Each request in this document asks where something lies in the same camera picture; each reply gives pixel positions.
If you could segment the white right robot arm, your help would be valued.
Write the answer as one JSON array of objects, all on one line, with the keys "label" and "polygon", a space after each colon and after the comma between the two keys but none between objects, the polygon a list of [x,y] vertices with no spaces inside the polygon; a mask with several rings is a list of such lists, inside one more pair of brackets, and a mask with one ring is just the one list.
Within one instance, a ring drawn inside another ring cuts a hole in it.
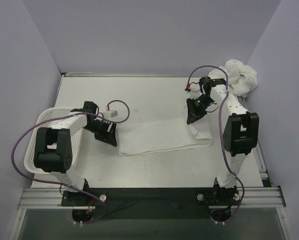
[{"label": "white right robot arm", "polygon": [[238,175],[247,155],[258,143],[259,115],[249,112],[238,99],[227,90],[223,78],[202,77],[199,82],[200,95],[188,98],[186,123],[192,125],[208,114],[208,107],[218,105],[218,131],[224,167],[214,181],[211,199],[222,205],[229,198],[239,199]]}]

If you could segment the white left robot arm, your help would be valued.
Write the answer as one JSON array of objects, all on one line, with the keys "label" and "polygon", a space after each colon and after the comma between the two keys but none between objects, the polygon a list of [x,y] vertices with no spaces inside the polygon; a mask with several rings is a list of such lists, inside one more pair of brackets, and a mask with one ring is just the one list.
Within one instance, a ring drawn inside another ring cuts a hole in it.
[{"label": "white left robot arm", "polygon": [[72,109],[65,119],[36,131],[34,166],[64,183],[67,191],[74,192],[72,199],[79,206],[90,202],[91,192],[88,181],[72,165],[72,137],[84,129],[93,133],[97,141],[117,146],[117,124],[96,117],[97,110],[96,103],[86,101],[82,108]]}]

